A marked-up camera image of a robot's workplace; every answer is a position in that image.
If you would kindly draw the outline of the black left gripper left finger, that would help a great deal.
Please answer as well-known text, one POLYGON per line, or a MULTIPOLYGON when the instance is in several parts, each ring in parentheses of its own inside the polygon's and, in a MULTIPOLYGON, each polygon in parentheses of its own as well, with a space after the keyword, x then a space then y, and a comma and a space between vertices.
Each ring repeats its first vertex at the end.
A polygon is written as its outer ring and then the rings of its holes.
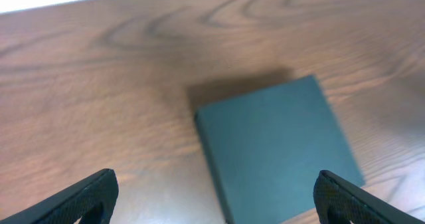
POLYGON ((101 169, 47 199, 18 212, 2 224, 109 224, 119 194, 112 169, 101 169))

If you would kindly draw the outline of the dark green box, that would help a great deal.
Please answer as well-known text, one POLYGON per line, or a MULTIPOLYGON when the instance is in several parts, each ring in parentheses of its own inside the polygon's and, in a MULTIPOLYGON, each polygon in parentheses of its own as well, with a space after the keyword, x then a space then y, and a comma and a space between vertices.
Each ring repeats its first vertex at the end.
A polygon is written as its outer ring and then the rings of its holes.
POLYGON ((227 223, 282 223, 312 209, 321 170, 365 184, 314 76, 203 106, 195 124, 227 223))

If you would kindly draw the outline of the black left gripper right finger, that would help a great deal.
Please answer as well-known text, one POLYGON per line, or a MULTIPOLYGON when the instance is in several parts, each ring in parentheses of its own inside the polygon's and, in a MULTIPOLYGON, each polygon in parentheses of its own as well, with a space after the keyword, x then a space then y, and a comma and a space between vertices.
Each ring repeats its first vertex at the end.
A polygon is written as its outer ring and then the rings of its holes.
POLYGON ((321 224, 424 224, 328 170, 320 171, 313 200, 321 224))

